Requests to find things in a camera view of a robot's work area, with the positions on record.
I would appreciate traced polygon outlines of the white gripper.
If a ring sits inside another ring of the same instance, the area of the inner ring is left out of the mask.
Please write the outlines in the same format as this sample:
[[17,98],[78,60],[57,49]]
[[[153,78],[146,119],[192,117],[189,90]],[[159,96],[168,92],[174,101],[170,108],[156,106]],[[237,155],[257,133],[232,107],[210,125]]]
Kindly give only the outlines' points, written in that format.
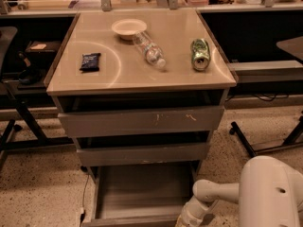
[[217,201],[199,201],[193,196],[182,208],[177,227],[206,227],[214,219]]

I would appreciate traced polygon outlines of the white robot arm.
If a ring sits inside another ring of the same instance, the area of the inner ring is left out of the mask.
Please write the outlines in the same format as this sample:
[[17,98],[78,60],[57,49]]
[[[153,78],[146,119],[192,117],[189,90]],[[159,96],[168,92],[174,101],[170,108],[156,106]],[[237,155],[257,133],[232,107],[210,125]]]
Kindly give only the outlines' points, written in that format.
[[240,227],[301,227],[303,174],[276,158],[254,157],[237,183],[197,181],[175,227],[200,227],[218,201],[239,206]]

